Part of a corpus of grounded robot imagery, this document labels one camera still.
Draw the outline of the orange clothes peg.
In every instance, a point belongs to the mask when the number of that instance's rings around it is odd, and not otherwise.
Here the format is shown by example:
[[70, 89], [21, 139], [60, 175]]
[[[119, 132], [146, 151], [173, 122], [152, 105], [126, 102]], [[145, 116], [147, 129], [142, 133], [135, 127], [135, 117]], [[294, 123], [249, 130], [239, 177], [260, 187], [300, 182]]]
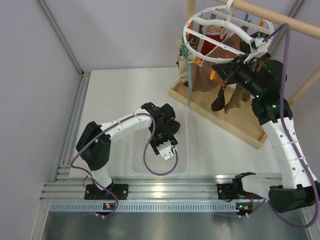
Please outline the orange clothes peg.
[[212, 70], [211, 73], [210, 73], [209, 79], [210, 80], [215, 80], [215, 79], [217, 79], [217, 77], [218, 77], [217, 72], [215, 70]]

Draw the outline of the dark brown sock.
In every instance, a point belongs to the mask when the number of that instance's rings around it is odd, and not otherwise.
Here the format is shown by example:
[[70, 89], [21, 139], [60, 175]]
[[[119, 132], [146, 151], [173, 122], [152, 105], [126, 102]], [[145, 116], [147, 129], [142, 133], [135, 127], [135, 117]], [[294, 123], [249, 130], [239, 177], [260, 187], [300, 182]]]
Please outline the dark brown sock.
[[211, 110], [213, 112], [218, 112], [225, 107], [226, 105], [225, 90], [226, 89], [227, 89], [227, 86], [222, 85], [220, 87], [216, 99], [211, 104]]
[[169, 120], [166, 124], [165, 124], [167, 130], [172, 134], [172, 135], [175, 135], [180, 127], [181, 127], [181, 124], [179, 122], [177, 122], [176, 120]]

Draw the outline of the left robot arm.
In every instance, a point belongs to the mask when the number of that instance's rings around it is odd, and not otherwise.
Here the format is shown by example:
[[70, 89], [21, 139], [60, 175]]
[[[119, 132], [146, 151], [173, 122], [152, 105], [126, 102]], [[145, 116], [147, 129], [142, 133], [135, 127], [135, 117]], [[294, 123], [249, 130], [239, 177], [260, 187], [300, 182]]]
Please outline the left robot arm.
[[92, 181], [85, 188], [85, 200], [126, 199], [123, 191], [128, 190], [128, 185], [115, 184], [107, 169], [113, 143], [139, 130], [148, 129], [150, 137], [146, 146], [151, 147], [154, 154], [164, 160], [177, 158], [178, 141], [175, 135], [180, 126], [172, 106], [166, 103], [158, 107], [152, 102], [111, 122], [88, 123], [76, 144], [77, 155], [74, 157], [81, 158], [87, 164], [86, 173]]

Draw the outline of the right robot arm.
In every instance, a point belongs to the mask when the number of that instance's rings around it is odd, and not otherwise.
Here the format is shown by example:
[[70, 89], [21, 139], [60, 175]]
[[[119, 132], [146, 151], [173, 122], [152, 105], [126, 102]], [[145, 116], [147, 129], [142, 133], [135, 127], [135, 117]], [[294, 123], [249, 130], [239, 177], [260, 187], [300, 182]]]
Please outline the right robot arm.
[[254, 67], [244, 59], [245, 56], [238, 56], [231, 62], [214, 64], [212, 69], [224, 83], [240, 85], [254, 97], [252, 111], [270, 140], [281, 183], [253, 172], [240, 173], [232, 180], [233, 192], [242, 199], [250, 193], [265, 198], [278, 213], [312, 206], [320, 197], [320, 183], [308, 169], [291, 108], [281, 99], [281, 83], [287, 79], [283, 64], [267, 60], [262, 66]]

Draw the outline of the white round clip hanger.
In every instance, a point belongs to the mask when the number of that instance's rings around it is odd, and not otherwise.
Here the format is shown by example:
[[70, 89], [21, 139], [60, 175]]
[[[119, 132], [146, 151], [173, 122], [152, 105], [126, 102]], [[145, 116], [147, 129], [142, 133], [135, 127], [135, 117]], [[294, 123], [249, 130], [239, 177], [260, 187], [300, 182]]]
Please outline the white round clip hanger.
[[[253, 38], [271, 36], [275, 31], [274, 26], [268, 20], [262, 19], [260, 24], [251, 23], [245, 19], [239, 19], [234, 15], [234, 9], [231, 7], [230, 0], [226, 5], [218, 5], [215, 7], [206, 8], [198, 13], [193, 14], [186, 21], [183, 27], [182, 39], [189, 52], [196, 56], [196, 61], [208, 61], [215, 64], [224, 64], [231, 62], [234, 58], [213, 58], [209, 57], [208, 53], [204, 54], [197, 49], [192, 48], [191, 38], [196, 37], [203, 44], [208, 43], [215, 47], [220, 47], [238, 56], [245, 56], [245, 59], [250, 54], [249, 42]], [[231, 46], [225, 45], [223, 42], [232, 34], [238, 35], [242, 42], [248, 44], [249, 53], [244, 53]], [[265, 40], [268, 47], [272, 39]]]

